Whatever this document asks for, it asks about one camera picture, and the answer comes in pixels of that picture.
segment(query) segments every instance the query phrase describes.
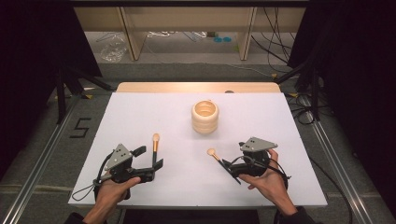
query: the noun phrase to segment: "gray floor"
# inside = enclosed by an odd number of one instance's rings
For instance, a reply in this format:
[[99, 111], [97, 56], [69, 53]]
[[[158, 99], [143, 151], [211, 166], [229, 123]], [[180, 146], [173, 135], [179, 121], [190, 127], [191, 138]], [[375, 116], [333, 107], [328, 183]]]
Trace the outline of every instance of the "gray floor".
[[[273, 56], [267, 60], [267, 54], [263, 53], [263, 50], [253, 42], [249, 49], [248, 60], [240, 61], [235, 48], [235, 36], [228, 33], [219, 34], [219, 36], [231, 37], [233, 41], [230, 43], [216, 43], [211, 38], [192, 41], [181, 32], [172, 34], [170, 37], [154, 36], [148, 39], [139, 61], [131, 62], [127, 52], [120, 63], [108, 63], [100, 58], [100, 50], [105, 42], [96, 42], [105, 34], [89, 33], [87, 37], [90, 39], [92, 50], [103, 72], [103, 81], [113, 86], [117, 86], [122, 81], [147, 80], [272, 81], [272, 74], [281, 76], [282, 73], [273, 70], [268, 62], [275, 69], [289, 70]], [[269, 43], [263, 39], [261, 34], [255, 34], [255, 37], [265, 47], [268, 47]], [[282, 40], [284, 44], [292, 46], [290, 34], [282, 34]], [[280, 48], [272, 48], [272, 50], [277, 55], [284, 57]], [[291, 78], [283, 83], [281, 90], [283, 92], [294, 92], [292, 86], [295, 80], [296, 78]], [[101, 90], [84, 80], [81, 80], [81, 82], [87, 88], [85, 93], [90, 95], [91, 99], [67, 99], [69, 105], [72, 102], [77, 102], [77, 104], [65, 125], [62, 137], [54, 149], [44, 173], [35, 186], [34, 193], [23, 209], [19, 223], [63, 223], [72, 211], [84, 215], [89, 210], [89, 208], [70, 206], [67, 201], [77, 181], [85, 157], [90, 150], [111, 92]], [[295, 99], [290, 98], [290, 109], [295, 108], [296, 105], [292, 104], [294, 101]], [[363, 201], [363, 205], [372, 220], [371, 223], [396, 223], [370, 178], [364, 172], [359, 160], [353, 157], [353, 150], [337, 119], [332, 116], [330, 108], [320, 109], [320, 117], [320, 123], [353, 187]], [[83, 134], [82, 130], [75, 130], [76, 123], [81, 118], [91, 119], [81, 122], [84, 127], [89, 128], [86, 136], [84, 138], [70, 138], [71, 135]], [[16, 199], [21, 186], [34, 169], [35, 162], [40, 158], [41, 152], [46, 147], [56, 127], [56, 120], [57, 102], [55, 94], [52, 94], [49, 98], [48, 108], [44, 111], [41, 120], [37, 123], [35, 132], [31, 136], [30, 144], [21, 151], [0, 182], [0, 217], [2, 220]], [[337, 181], [337, 176], [332, 171], [332, 166], [315, 134], [313, 125], [303, 125], [298, 120], [296, 120], [296, 125], [308, 155], [329, 173], [332, 179]], [[348, 210], [341, 193], [315, 164], [313, 164], [313, 167], [329, 205], [324, 208], [308, 208], [309, 214], [316, 221], [323, 223], [347, 223]], [[272, 223], [274, 208], [261, 208], [258, 212], [261, 223]], [[359, 215], [353, 214], [352, 216], [353, 222], [358, 223], [359, 219], [357, 217]], [[120, 217], [122, 217], [121, 211], [117, 210], [109, 223], [118, 223]]]

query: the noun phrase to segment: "white surface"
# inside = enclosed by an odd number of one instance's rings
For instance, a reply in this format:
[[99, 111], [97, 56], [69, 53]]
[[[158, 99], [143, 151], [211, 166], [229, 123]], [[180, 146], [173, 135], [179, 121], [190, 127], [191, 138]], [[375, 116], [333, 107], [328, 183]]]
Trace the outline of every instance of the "white surface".
[[[203, 135], [191, 127], [191, 107], [207, 99], [219, 107], [219, 127]], [[150, 167], [155, 133], [160, 134], [157, 158], [163, 159], [163, 168], [153, 182], [133, 187], [131, 199], [120, 205], [272, 205], [256, 189], [248, 190], [248, 184], [238, 185], [206, 154], [213, 147], [221, 159], [232, 161], [242, 155], [238, 143], [246, 142], [250, 136], [278, 144], [278, 162], [291, 175], [289, 194], [296, 205], [327, 205], [282, 93], [113, 93], [73, 192], [92, 183], [103, 159], [119, 143], [129, 150], [147, 146], [148, 151], [134, 158], [132, 166]], [[80, 202], [70, 198], [69, 203], [94, 204], [93, 193]]]

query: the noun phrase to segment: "brush tip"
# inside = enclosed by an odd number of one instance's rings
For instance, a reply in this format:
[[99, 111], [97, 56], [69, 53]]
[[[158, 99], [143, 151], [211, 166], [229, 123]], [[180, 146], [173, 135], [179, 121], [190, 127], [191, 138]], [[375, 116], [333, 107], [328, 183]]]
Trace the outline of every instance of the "brush tip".
[[213, 155], [215, 155], [216, 150], [215, 150], [214, 148], [210, 148], [210, 149], [207, 150], [206, 153], [207, 153], [207, 155], [209, 155], [209, 156], [213, 156]]
[[155, 133], [154, 135], [152, 135], [152, 140], [153, 141], [159, 141], [160, 140], [160, 135], [158, 133]]

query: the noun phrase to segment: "person's right hand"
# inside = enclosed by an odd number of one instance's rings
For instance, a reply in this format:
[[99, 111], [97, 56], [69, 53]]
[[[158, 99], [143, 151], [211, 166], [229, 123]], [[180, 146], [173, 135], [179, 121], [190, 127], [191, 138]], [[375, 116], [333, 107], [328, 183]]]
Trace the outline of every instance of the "person's right hand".
[[[277, 153], [273, 149], [269, 149], [268, 153], [274, 160], [270, 161], [269, 165], [278, 169]], [[261, 176], [239, 175], [238, 177], [250, 184], [248, 189], [257, 189], [265, 198], [274, 203], [283, 216], [291, 216], [297, 212], [279, 173], [267, 169]]]

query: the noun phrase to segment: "gray carpet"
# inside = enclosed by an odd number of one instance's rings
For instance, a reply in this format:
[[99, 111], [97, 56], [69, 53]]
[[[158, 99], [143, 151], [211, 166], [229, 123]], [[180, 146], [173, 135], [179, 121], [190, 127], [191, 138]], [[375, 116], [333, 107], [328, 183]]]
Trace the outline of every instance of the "gray carpet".
[[[114, 87], [122, 81], [272, 81], [271, 77], [264, 75], [266, 73], [270, 75], [274, 71], [268, 65], [238, 64], [237, 66], [243, 66], [245, 69], [230, 65], [205, 63], [134, 64], [132, 66], [130, 64], [100, 64], [104, 74], [101, 79]], [[276, 68], [289, 69], [286, 66], [277, 66]], [[292, 78], [283, 83], [281, 85], [282, 91], [293, 92], [292, 86], [295, 80], [295, 78]], [[62, 138], [53, 152], [19, 223], [62, 223], [72, 211], [80, 212], [82, 215], [85, 215], [88, 211], [88, 208], [82, 209], [70, 206], [67, 201], [90, 150], [111, 92], [103, 91], [84, 80], [81, 80], [81, 82], [84, 87], [95, 88], [85, 92], [87, 95], [92, 95], [92, 98], [78, 100]], [[396, 223], [375, 190], [370, 178], [364, 172], [359, 160], [353, 157], [353, 151], [337, 123], [337, 119], [332, 116], [331, 110], [325, 107], [320, 109], [320, 112], [324, 129], [347, 169], [355, 188], [363, 198], [373, 223]], [[81, 121], [81, 124], [89, 130], [85, 137], [71, 138], [73, 135], [83, 135], [84, 133], [82, 130], [75, 130], [79, 119], [90, 119]], [[49, 98], [48, 109], [43, 114], [36, 127], [36, 132], [31, 137], [30, 144], [26, 146], [25, 150], [21, 151], [0, 183], [0, 217], [2, 219], [50, 138], [56, 120], [57, 105], [53, 94]], [[297, 120], [296, 125], [308, 154], [336, 180], [332, 167], [315, 136], [313, 127], [303, 125]], [[316, 221], [323, 223], [347, 223], [348, 210], [341, 193], [316, 165], [313, 164], [313, 167], [327, 196], [329, 205], [324, 208], [309, 208], [309, 214]], [[274, 213], [274, 208], [259, 209], [260, 223], [272, 223]], [[118, 223], [119, 218], [120, 210], [114, 214], [109, 223]], [[358, 223], [354, 215], [353, 219], [354, 223]]]

